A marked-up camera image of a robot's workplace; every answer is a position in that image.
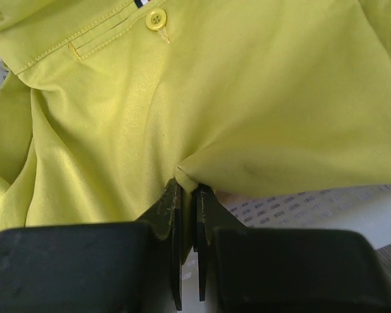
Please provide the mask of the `yellow-green garment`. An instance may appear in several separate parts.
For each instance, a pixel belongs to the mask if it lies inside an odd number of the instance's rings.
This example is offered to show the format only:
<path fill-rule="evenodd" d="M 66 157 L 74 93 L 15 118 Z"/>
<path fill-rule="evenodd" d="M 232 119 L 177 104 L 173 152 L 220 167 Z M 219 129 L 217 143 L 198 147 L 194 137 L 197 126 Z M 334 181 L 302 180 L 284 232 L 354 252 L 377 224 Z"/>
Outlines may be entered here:
<path fill-rule="evenodd" d="M 0 231 L 391 184 L 391 1 L 0 1 Z"/>

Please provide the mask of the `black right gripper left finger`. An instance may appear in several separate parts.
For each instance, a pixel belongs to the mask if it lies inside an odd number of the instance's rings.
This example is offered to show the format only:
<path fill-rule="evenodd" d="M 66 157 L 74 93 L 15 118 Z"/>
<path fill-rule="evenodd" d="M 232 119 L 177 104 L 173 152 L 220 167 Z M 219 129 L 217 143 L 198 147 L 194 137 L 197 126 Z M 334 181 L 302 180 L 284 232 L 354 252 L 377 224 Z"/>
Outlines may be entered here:
<path fill-rule="evenodd" d="M 0 312 L 178 312 L 182 189 L 133 222 L 0 232 Z"/>

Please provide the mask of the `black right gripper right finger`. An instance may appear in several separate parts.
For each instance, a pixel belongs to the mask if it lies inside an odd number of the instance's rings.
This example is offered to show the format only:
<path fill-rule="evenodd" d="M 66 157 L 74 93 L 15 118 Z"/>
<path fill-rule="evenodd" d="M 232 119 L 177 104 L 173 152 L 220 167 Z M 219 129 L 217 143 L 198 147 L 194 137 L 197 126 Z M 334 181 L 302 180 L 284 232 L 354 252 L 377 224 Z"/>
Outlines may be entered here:
<path fill-rule="evenodd" d="M 206 312 L 391 312 L 386 275 L 359 233 L 249 228 L 207 185 L 193 206 Z"/>

